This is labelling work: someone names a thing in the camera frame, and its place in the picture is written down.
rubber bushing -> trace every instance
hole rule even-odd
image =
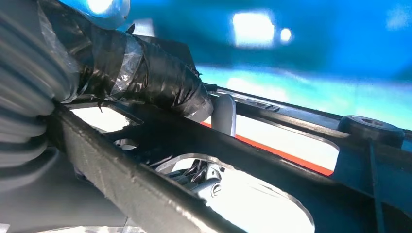
[[[338,130],[361,139],[372,139],[382,144],[401,148],[405,132],[388,123],[363,116],[345,116]]]

black metal frame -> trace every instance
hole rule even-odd
[[[237,102],[237,113],[338,147],[338,162],[331,176],[151,105],[104,102],[103,106],[133,121],[143,122],[104,136],[66,107],[58,105],[47,119],[48,138],[149,233],[243,232],[205,207],[200,199],[144,165],[186,153],[216,157],[293,195],[312,214],[316,232],[406,232],[412,229],[410,151],[377,143],[371,147],[367,140],[339,132],[331,125],[339,122],[340,116],[266,101],[275,103],[280,110],[268,111]],[[93,106],[97,103],[88,97],[67,105],[69,108]],[[137,149],[130,151],[137,161],[125,158],[113,145],[114,141],[125,138],[139,143]],[[404,145],[412,148],[409,140]]]

black tape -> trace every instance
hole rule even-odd
[[[78,94],[135,100],[205,120],[213,111],[199,73],[159,46],[104,30],[53,0],[38,0],[52,30],[80,67]]]

white surface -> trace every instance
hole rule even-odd
[[[6,233],[9,228],[9,224],[0,223],[0,233]]]
[[[127,125],[126,117],[110,108],[102,107],[102,112],[98,107],[73,109],[72,112],[87,124],[106,132],[121,130]]]
[[[288,194],[244,172],[226,169],[222,190],[207,204],[249,233],[313,233],[305,212]]]
[[[339,151],[328,143],[237,115],[236,134],[334,171]]]

red trim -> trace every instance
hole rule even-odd
[[[207,127],[209,127],[209,128],[211,127],[210,124],[207,124],[207,123],[205,123],[205,122],[202,122],[201,124],[202,124],[202,125],[205,125],[205,126],[207,126]],[[319,172],[319,173],[321,173],[321,174],[330,176],[330,175],[332,175],[332,173],[333,173],[333,171],[331,171],[331,170],[329,170],[329,169],[327,169],[327,168],[324,168],[324,167],[322,167],[322,166],[313,164],[313,163],[311,163],[311,162],[308,162],[308,161],[303,160],[303,159],[301,159],[301,158],[298,158],[298,157],[295,157],[295,156],[293,156],[293,155],[287,154],[287,153],[282,152],[282,151],[280,151],[280,150],[276,150],[275,148],[271,148],[271,147],[266,146],[266,145],[264,145],[264,144],[262,144],[262,143],[255,142],[255,141],[253,141],[253,140],[250,140],[249,138],[246,138],[246,137],[243,137],[243,136],[240,136],[240,135],[236,135],[236,138],[239,139],[239,140],[242,141],[242,142],[245,142],[245,143],[250,144],[250,145],[252,145],[252,146],[254,146],[254,147],[257,147],[257,148],[266,150],[266,151],[268,151],[268,152],[270,152],[270,153],[277,154],[277,155],[281,156],[281,157],[284,158],[284,159],[287,159],[287,160],[289,160],[289,161],[292,161],[292,162],[294,162],[294,163],[297,163],[297,164],[299,164],[299,165],[302,165],[302,166],[304,166],[304,167],[307,167],[307,168],[309,168],[309,169],[312,169],[312,170],[314,170],[314,171],[317,171],[317,172]]]

